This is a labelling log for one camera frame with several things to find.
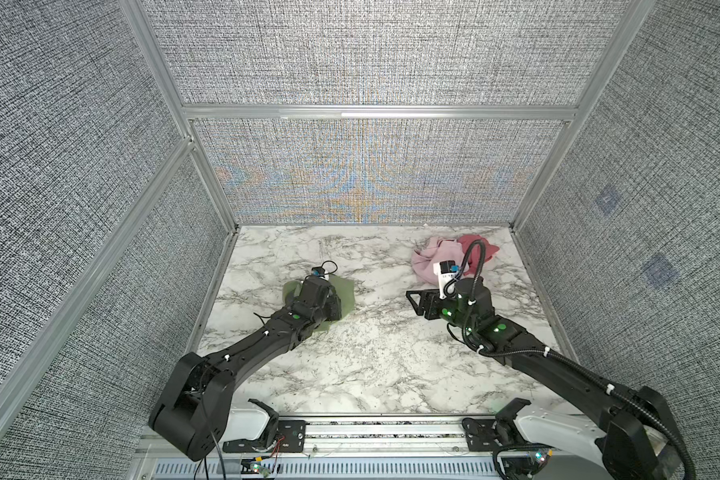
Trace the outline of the green cloth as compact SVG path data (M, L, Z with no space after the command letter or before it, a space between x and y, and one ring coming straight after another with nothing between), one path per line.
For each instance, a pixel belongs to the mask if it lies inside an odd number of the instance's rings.
M355 308L355 283L336 274L326 274L325 279L334 287L336 296L341 302L338 320L342 320ZM284 284L282 288L282 301L284 304L288 304L295 299L301 291L301 284L301 280L292 280Z

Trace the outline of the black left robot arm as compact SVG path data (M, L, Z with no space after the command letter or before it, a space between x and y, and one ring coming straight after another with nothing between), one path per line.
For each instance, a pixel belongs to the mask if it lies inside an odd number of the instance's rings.
M254 333L205 356L195 352L182 356L150 413L149 428L193 461L231 441L225 430L238 387L324 323L338 321L354 309L351 280L334 274L309 275L293 287L283 307Z

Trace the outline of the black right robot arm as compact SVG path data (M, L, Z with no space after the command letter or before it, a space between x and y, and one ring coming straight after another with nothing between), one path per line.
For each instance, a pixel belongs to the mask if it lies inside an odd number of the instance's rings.
M491 424L465 420L473 451L488 451L502 479L532 477L562 450L603 467L614 479L669 479L681 471L694 479L696 467L666 399L611 381L544 344L520 324L501 316L480 278L405 294L414 312L444 320L449 334L470 351L519 371L579 411L553 414L515 398Z

